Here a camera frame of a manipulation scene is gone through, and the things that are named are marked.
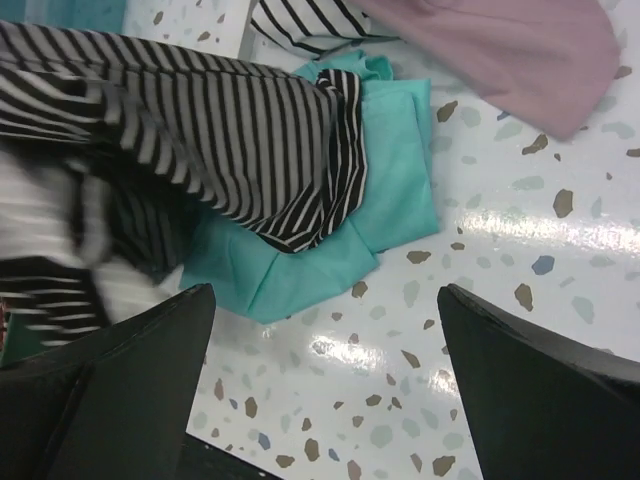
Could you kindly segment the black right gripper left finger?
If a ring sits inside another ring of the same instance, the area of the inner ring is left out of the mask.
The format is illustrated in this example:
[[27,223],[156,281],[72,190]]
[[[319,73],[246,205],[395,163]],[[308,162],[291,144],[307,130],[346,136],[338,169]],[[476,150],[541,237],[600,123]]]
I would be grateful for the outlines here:
[[197,285],[2,367],[2,478],[174,478],[215,309]]

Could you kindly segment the pink tank top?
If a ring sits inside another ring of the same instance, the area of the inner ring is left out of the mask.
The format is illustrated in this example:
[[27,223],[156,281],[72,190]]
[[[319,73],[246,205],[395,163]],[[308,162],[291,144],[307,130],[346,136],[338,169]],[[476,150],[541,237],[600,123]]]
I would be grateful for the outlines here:
[[614,81],[620,47],[597,1],[360,1],[494,107],[566,140]]

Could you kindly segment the teal tank top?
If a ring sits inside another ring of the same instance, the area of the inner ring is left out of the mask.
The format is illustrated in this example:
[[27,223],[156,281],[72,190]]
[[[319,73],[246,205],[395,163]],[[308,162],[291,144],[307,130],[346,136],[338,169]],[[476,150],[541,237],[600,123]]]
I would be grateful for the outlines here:
[[318,247],[284,254],[229,220],[208,214],[180,279],[213,287],[218,305],[270,324],[344,293],[375,270],[379,253],[438,232],[431,191],[431,81],[398,79],[385,56],[361,50],[308,62],[313,81],[326,68],[363,82],[368,174],[361,206]]

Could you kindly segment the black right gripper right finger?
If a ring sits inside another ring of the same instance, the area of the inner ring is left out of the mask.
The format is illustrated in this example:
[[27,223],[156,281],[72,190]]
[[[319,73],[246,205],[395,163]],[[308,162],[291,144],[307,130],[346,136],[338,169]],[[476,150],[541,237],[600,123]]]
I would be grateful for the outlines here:
[[638,478],[637,362],[455,284],[437,305],[484,478]]

